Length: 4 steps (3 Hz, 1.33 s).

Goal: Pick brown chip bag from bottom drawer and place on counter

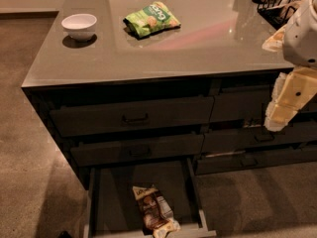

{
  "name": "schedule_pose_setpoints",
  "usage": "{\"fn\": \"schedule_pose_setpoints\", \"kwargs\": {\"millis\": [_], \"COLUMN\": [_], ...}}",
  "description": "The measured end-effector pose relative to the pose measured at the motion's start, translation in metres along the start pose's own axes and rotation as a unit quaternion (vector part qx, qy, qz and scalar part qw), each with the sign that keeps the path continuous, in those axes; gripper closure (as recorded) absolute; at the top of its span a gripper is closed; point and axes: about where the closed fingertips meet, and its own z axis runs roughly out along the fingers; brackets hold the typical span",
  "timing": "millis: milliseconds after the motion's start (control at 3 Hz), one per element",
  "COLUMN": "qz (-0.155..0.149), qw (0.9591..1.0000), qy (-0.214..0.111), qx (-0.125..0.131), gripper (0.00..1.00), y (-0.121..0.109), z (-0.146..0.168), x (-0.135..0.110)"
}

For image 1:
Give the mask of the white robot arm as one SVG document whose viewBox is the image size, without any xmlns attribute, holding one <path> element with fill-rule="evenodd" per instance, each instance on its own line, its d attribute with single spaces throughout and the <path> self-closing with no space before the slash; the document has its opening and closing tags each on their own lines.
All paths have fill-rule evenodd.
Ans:
<svg viewBox="0 0 317 238">
<path fill-rule="evenodd" d="M 263 43 L 294 65 L 275 81 L 264 126 L 278 132 L 317 94 L 317 0 L 302 0 L 288 22 Z"/>
</svg>

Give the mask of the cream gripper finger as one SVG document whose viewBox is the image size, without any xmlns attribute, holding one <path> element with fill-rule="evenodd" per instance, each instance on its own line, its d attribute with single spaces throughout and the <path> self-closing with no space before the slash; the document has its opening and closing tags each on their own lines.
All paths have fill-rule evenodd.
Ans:
<svg viewBox="0 0 317 238">
<path fill-rule="evenodd" d="M 286 77 L 287 74 L 283 72 L 277 77 L 271 93 L 271 101 L 265 111 L 264 126 L 271 132 L 278 132 L 285 127 L 285 123 L 279 121 L 276 115 L 278 111 L 277 98 L 284 87 Z"/>
<path fill-rule="evenodd" d="M 280 52 L 283 47 L 284 35 L 285 27 L 282 26 L 272 36 L 264 41 L 262 49 L 268 52 Z"/>
</svg>

